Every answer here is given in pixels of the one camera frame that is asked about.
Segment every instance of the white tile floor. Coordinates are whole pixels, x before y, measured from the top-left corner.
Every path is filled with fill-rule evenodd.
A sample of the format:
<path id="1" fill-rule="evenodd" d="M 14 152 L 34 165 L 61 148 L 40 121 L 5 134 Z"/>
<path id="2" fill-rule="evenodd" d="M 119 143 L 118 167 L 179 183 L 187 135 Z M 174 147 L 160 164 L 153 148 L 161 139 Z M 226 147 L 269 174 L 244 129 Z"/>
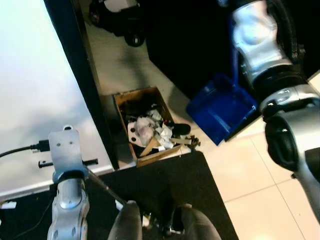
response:
<path id="1" fill-rule="evenodd" d="M 82 2 L 88 11 L 87 1 Z M 240 240 L 320 239 L 303 189 L 267 153 L 261 120 L 244 137 L 215 146 L 184 112 L 188 98 L 149 61 L 145 45 L 132 48 L 122 37 L 93 25 L 86 28 L 104 94 L 157 86 L 174 120 L 191 125 Z M 179 154 L 188 151 L 182 148 Z"/>

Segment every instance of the white wall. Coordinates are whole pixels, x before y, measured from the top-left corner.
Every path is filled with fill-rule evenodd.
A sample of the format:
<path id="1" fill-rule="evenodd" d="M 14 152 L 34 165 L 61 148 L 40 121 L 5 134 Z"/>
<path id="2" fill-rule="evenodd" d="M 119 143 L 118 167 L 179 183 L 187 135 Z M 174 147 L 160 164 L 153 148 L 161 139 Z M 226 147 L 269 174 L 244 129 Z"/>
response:
<path id="1" fill-rule="evenodd" d="M 1 2 L 0 153 L 48 139 L 73 125 L 84 160 L 111 163 L 66 59 L 43 0 Z M 27 150 L 0 158 L 0 196 L 48 181 L 53 167 L 38 169 L 50 153 Z"/>

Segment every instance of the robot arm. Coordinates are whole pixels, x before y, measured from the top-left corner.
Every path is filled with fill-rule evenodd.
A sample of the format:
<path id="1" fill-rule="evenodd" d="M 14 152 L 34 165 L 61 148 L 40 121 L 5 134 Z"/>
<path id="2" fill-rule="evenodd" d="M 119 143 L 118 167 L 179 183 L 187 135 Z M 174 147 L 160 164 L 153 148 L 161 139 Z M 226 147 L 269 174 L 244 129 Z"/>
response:
<path id="1" fill-rule="evenodd" d="M 49 145 L 57 194 L 47 240 L 85 240 L 89 199 L 84 180 L 89 177 L 89 170 L 82 162 L 79 134 L 71 127 L 51 132 Z"/>
<path id="2" fill-rule="evenodd" d="M 230 0 L 233 44 L 258 96 L 268 152 L 294 172 L 320 223 L 320 96 L 277 44 L 277 24 L 264 0 Z"/>

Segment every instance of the open cardboard box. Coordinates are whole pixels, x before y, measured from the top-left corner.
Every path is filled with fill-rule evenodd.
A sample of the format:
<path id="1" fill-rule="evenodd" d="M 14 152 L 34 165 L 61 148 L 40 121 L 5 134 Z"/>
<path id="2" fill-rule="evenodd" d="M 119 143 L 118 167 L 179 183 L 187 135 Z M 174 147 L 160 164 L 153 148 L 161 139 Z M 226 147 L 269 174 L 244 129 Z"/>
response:
<path id="1" fill-rule="evenodd" d="M 119 94 L 113 95 L 113 97 L 114 97 L 116 109 L 117 109 L 117 111 L 120 115 L 120 118 L 121 118 L 121 123 L 123 125 L 123 129 L 125 130 L 127 136 L 128 136 L 128 126 L 127 126 L 126 120 L 124 119 L 123 112 L 121 111 L 121 109 L 123 109 L 123 106 L 127 101 L 135 101 L 135 102 L 149 101 L 152 104 L 154 103 L 154 104 L 160 105 L 161 108 L 158 109 L 158 111 L 159 111 L 160 115 L 162 116 L 162 118 L 164 120 L 174 122 L 174 120 L 173 120 L 173 118 L 172 118 L 172 116 L 171 116 L 171 114 L 165 104 L 165 101 L 160 94 L 160 91 L 156 87 L 149 87 L 149 88 L 124 92 L 124 93 L 119 93 Z M 141 166 L 156 162 L 159 159 L 166 157 L 170 154 L 176 153 L 181 148 L 181 145 L 177 145 L 171 149 L 167 149 L 167 150 L 160 151 L 157 153 L 149 154 L 144 157 L 138 156 L 137 152 L 135 151 L 135 149 L 133 147 L 133 144 L 130 142 L 129 142 L 129 147 L 130 147 L 131 153 L 133 155 L 133 158 L 136 162 L 137 167 L 141 167 Z"/>

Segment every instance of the black cable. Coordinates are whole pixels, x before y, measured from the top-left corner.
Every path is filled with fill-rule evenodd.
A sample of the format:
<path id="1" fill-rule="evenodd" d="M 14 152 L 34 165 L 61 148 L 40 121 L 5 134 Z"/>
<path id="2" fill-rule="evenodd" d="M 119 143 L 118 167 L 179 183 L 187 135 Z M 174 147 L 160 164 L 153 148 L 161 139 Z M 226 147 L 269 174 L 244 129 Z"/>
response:
<path id="1" fill-rule="evenodd" d="M 35 229 L 41 224 L 42 220 L 44 219 L 44 217 L 45 217 L 45 215 L 46 215 L 46 213 L 47 213 L 47 211 L 48 211 L 48 209 L 50 208 L 50 206 L 51 206 L 52 203 L 53 203 L 53 200 L 51 200 L 51 201 L 49 202 L 48 206 L 45 208 L 44 212 L 42 213 L 42 216 L 40 217 L 40 219 L 39 219 L 39 221 L 36 223 L 36 225 L 34 225 L 33 227 L 31 227 L 31 228 L 29 228 L 29 229 L 27 229 L 27 230 L 19 233 L 18 235 L 16 235 L 15 237 L 11 238 L 10 240 L 16 240 L 16 239 L 22 237 L 23 235 L 26 235 L 27 233 L 35 230 Z"/>
<path id="2" fill-rule="evenodd" d="M 24 150 L 29 150 L 29 149 L 31 149 L 31 146 L 25 146 L 25 147 L 20 147 L 20 148 L 13 149 L 13 150 L 10 150 L 10 151 L 6 151 L 6 152 L 3 152 L 3 153 L 0 153 L 0 158 L 4 157 L 6 155 L 9 155 L 9 154 L 13 154 L 13 153 L 17 153 L 17 152 L 24 151 Z"/>
<path id="3" fill-rule="evenodd" d="M 0 158 L 4 157 L 6 155 L 9 155 L 9 154 L 21 152 L 21 151 L 24 151 L 24 150 L 33 150 L 33 149 L 40 150 L 40 152 L 50 151 L 49 140 L 40 140 L 38 144 L 25 146 L 25 147 L 20 147 L 20 148 L 17 148 L 17 149 L 13 149 L 13 150 L 10 150 L 10 151 L 6 151 L 6 152 L 3 152 L 3 153 L 0 153 Z"/>

